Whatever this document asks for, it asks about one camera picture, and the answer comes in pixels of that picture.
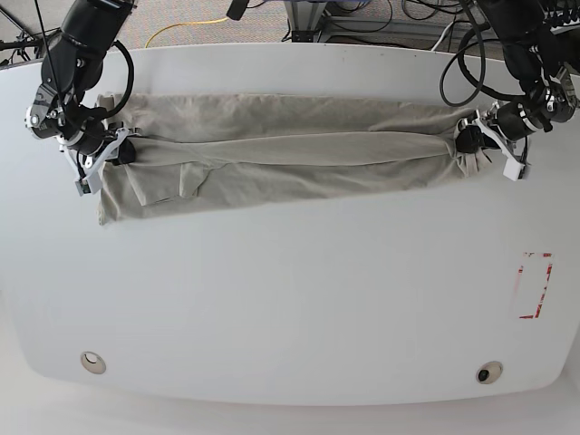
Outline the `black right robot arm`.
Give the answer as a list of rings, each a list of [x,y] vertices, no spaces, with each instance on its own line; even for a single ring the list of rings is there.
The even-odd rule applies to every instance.
[[[442,165],[461,173],[483,159],[470,110],[377,99],[267,94],[154,96],[126,90],[87,108],[107,51],[131,12],[125,1],[78,1],[47,47],[27,114],[41,139],[61,142],[87,173],[125,169],[320,169]]]

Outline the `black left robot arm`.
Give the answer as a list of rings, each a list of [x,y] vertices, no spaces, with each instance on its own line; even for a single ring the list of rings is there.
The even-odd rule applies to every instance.
[[[459,44],[457,62],[476,90],[500,102],[489,114],[490,127],[510,141],[538,130],[550,132],[555,123],[569,121],[579,109],[571,74],[579,70],[577,1],[479,1],[483,24],[469,29]],[[502,46],[508,71],[520,95],[497,92],[477,80],[465,64],[473,38],[483,40],[491,29]]]

